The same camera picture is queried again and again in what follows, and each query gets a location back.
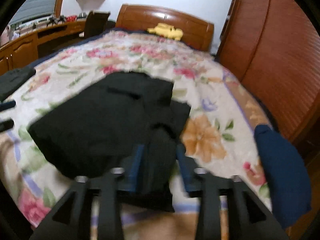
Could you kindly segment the black coat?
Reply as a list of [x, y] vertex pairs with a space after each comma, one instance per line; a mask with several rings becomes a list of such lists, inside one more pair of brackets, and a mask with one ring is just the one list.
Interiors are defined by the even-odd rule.
[[169, 180], [190, 106], [172, 98], [173, 83], [114, 72], [32, 123], [28, 133], [64, 176], [102, 176], [124, 161], [136, 191], [123, 202], [173, 211]]

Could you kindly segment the folded dark grey garment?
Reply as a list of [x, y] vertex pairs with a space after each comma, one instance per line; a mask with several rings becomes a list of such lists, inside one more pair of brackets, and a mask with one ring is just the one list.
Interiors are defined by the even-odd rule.
[[0, 101], [6, 100], [35, 74], [34, 68], [21, 68], [10, 70], [1, 75]]

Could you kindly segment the folded navy blue garment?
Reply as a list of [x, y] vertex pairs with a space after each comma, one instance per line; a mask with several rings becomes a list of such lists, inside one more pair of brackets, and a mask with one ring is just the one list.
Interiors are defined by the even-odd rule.
[[311, 210], [311, 184], [296, 148], [268, 125], [254, 130], [260, 161], [270, 190], [272, 212], [288, 228]]

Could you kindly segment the wooden desk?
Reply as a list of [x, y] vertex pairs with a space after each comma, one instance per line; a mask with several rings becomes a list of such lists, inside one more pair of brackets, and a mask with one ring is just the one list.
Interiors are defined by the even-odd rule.
[[39, 28], [1, 46], [1, 74], [23, 68], [39, 56], [39, 47], [45, 43], [84, 31], [85, 20], [61, 23]]

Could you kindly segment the floral bed blanket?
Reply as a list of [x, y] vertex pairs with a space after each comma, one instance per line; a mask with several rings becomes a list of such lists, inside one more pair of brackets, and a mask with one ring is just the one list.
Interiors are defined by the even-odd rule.
[[36, 74], [1, 114], [15, 126], [1, 134], [1, 182], [27, 226], [38, 226], [71, 181], [30, 137], [28, 126], [87, 86], [116, 71], [135, 71], [174, 83], [173, 99], [190, 105], [182, 135], [187, 154], [212, 174], [239, 175], [267, 206], [268, 185], [253, 131], [266, 114], [239, 81], [213, 58], [182, 42], [147, 34], [111, 31], [38, 63]]

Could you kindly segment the red basket on desk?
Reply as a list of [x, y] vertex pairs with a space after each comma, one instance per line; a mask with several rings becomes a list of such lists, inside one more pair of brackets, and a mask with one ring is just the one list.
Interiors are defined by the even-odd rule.
[[73, 22], [73, 21], [76, 21], [77, 18], [78, 17], [76, 15], [71, 15], [71, 16], [67, 16], [66, 20], [67, 20], [67, 22]]

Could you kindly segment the dark brown chair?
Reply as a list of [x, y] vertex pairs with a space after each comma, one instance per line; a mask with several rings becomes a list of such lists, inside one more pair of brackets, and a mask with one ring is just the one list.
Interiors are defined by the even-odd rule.
[[100, 35], [107, 29], [116, 26], [113, 20], [109, 20], [110, 12], [90, 11], [84, 27], [84, 38]]

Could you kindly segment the wooden louvered wardrobe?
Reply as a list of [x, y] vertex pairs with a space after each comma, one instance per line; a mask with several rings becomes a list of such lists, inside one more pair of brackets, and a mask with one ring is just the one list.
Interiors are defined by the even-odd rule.
[[319, 34], [294, 0], [235, 0], [218, 61], [294, 145], [319, 120]]

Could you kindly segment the yellow plush toy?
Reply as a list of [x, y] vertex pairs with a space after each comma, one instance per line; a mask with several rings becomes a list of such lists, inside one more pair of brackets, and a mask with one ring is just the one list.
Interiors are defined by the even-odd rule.
[[165, 23], [159, 23], [153, 28], [148, 28], [147, 32], [177, 41], [180, 41], [183, 37], [183, 31], [181, 29], [176, 29], [173, 25]]

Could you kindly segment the wooden bed headboard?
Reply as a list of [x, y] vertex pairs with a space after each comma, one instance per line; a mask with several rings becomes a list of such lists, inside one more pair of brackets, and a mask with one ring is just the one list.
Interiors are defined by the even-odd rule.
[[210, 51], [214, 25], [177, 10], [151, 5], [123, 4], [116, 20], [116, 27], [131, 31], [146, 31], [159, 23], [181, 29], [183, 31], [181, 41], [186, 45], [196, 50]]

